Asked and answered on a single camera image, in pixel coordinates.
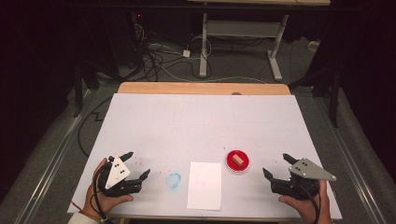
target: hand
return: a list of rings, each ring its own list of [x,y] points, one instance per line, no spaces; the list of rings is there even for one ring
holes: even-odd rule
[[[96,172],[98,172],[98,170],[104,166],[107,162],[107,159],[104,158],[100,164],[98,165],[98,167],[96,167],[95,172],[93,173],[93,175],[96,174]],[[91,185],[88,187],[87,190],[87,196],[85,198],[85,204],[84,204],[84,208],[82,209],[82,211],[84,211],[85,213],[89,214],[92,217],[95,217],[97,219],[101,219],[101,217],[99,216],[99,214],[97,214],[95,212],[95,210],[97,211],[98,208],[96,206],[96,202],[95,199],[92,197],[93,195],[93,181],[91,183]],[[111,209],[113,207],[115,207],[116,205],[120,204],[120,203],[126,203],[126,202],[131,202],[134,200],[134,197],[132,195],[123,195],[117,198],[112,198],[112,197],[107,197],[106,195],[104,195],[102,192],[98,192],[98,199],[99,199],[99,204],[102,207],[102,210],[105,214],[109,213],[111,211]]]
[[[318,219],[318,224],[328,224],[332,223],[330,216],[330,201],[327,195],[327,184],[325,180],[319,180],[319,194],[320,194],[320,215]],[[278,199],[280,202],[285,203],[295,210],[298,211],[301,218],[306,223],[314,223],[316,217],[315,207],[310,200],[299,201],[291,198],[290,196],[280,196]],[[315,202],[319,206],[319,196],[314,197]]]

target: small red dish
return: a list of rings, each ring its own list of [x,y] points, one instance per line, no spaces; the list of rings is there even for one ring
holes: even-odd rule
[[[233,161],[234,155],[237,155],[244,162],[241,165],[238,165],[235,161]],[[248,155],[240,150],[234,150],[229,152],[226,161],[228,168],[230,168],[234,172],[244,172],[249,165]]]

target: white table leg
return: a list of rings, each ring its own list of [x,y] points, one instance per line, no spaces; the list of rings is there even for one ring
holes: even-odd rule
[[[280,41],[282,40],[282,35],[283,35],[283,32],[285,31],[286,22],[288,21],[288,17],[289,17],[289,15],[284,15],[282,18],[282,22],[279,25],[279,29],[276,34],[274,50],[267,51],[268,60],[270,61],[270,65],[271,65],[271,68],[272,68],[272,71],[274,74],[274,78],[276,81],[282,80],[282,75],[280,74],[279,66],[277,65],[277,62],[276,62],[276,53],[279,48]]]
[[[206,77],[206,63],[207,63],[207,48],[206,48],[206,37],[207,37],[207,13],[204,13],[204,20],[202,23],[202,50],[201,50],[201,62],[199,66],[199,77]]]

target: white table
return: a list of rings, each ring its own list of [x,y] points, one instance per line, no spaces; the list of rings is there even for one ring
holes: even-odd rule
[[[193,2],[210,3],[229,3],[229,4],[261,4],[261,5],[282,5],[295,6],[304,5],[305,7],[328,6],[330,0],[189,0]],[[276,61],[277,50],[282,40],[283,32],[286,28],[289,15],[284,15],[280,22],[257,22],[257,21],[212,21],[204,13],[202,31],[202,53],[200,61],[200,77],[206,77],[207,46],[208,35],[228,35],[228,36],[252,36],[252,37],[274,37],[275,44],[272,50],[267,51],[267,57],[276,81],[282,80],[282,75]]]
[[[252,95],[229,95],[234,92],[230,91],[231,87],[237,92],[250,91]],[[84,204],[93,171],[102,158],[133,151],[132,158],[125,162],[132,171],[130,178],[138,178],[148,168],[151,173],[140,193],[134,195],[134,201],[115,207],[111,216],[299,220],[294,209],[277,201],[279,195],[271,192],[270,182],[262,173],[262,167],[265,167],[274,177],[288,179],[290,165],[283,161],[282,153],[289,153],[296,159],[307,157],[321,165],[299,106],[285,87],[126,83],[119,92],[140,93],[114,95],[73,202]],[[258,90],[265,92],[266,89],[273,94],[258,93]],[[186,90],[187,94],[180,94],[180,90]],[[218,93],[203,94],[205,90]],[[241,175],[233,173],[225,164],[226,154],[234,149],[244,150],[251,159],[250,166]],[[220,210],[187,208],[191,161],[221,164]],[[166,184],[171,174],[181,176],[175,189]],[[328,194],[332,218],[342,218],[330,186]],[[77,212],[77,208],[71,205],[68,212]]]

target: white paper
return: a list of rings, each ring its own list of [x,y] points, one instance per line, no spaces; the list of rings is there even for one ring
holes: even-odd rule
[[[191,162],[187,208],[220,210],[220,163]]]

